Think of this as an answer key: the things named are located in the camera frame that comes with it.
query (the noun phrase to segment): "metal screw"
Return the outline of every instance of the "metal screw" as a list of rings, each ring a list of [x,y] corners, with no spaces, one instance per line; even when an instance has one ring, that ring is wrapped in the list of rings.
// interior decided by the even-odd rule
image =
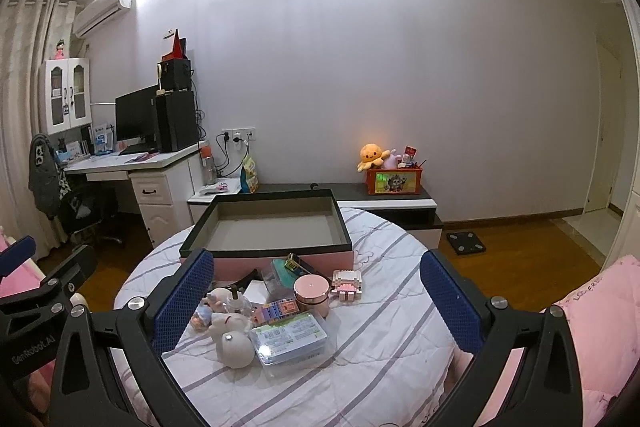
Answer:
[[[560,318],[564,315],[564,311],[560,306],[556,306],[555,304],[549,308],[549,312],[556,318]]]
[[[497,310],[503,310],[509,305],[509,301],[499,295],[491,297],[491,306]]]
[[[130,310],[139,310],[142,306],[145,305],[145,299],[142,297],[133,297],[128,303],[127,307]]]
[[[79,317],[82,314],[84,314],[84,306],[82,306],[82,304],[78,304],[78,306],[71,308],[72,317]]]

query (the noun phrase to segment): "snack bag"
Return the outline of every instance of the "snack bag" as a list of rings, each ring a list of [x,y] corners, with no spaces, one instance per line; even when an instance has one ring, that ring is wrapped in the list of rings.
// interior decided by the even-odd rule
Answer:
[[[258,190],[258,171],[255,161],[251,156],[247,155],[242,161],[242,170],[240,171],[240,187],[243,194],[254,193]]]

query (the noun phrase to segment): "striped bedsheet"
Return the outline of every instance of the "striped bedsheet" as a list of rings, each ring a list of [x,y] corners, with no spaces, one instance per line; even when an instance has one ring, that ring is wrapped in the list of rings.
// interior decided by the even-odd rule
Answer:
[[[257,359],[224,367],[209,335],[187,327],[162,357],[211,427],[417,427],[436,409],[454,341],[420,282],[423,245],[363,210],[341,209],[362,270],[356,303],[332,302],[327,318],[337,335],[331,357],[286,378],[268,378]],[[178,268],[189,230],[156,248],[118,293],[121,308],[147,296]],[[139,417],[156,425],[121,351],[114,360]]]

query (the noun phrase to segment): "wooden floor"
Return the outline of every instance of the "wooden floor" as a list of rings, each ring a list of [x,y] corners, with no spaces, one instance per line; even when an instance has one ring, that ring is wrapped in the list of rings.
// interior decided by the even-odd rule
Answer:
[[[123,216],[116,228],[126,241],[124,247],[100,243],[98,267],[80,288],[92,311],[113,308],[114,298],[126,278],[152,250],[142,220]],[[487,247],[486,253],[456,255],[444,234],[440,250],[464,277],[475,281],[485,295],[502,295],[517,309],[540,311],[600,270],[578,244],[550,221],[473,230]],[[69,245],[54,250],[39,261],[40,267],[47,273],[70,253]]]
[[[140,216],[120,214],[110,226],[110,232],[123,239],[124,245],[111,241],[100,241],[95,245],[98,266],[79,289],[94,312],[113,310],[113,301],[120,287],[138,263],[153,250]],[[50,272],[71,255],[71,250],[70,244],[52,250],[51,255],[38,261],[40,269],[44,273]]]
[[[445,233],[440,251],[485,295],[506,297],[516,309],[537,312],[547,308],[600,271],[551,221],[461,230],[476,232],[486,252],[456,255]]]

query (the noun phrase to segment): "air conditioner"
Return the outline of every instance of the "air conditioner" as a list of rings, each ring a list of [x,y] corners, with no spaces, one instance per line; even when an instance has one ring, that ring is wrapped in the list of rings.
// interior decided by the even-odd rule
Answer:
[[[83,38],[96,26],[131,9],[133,0],[95,0],[76,17],[74,33]]]

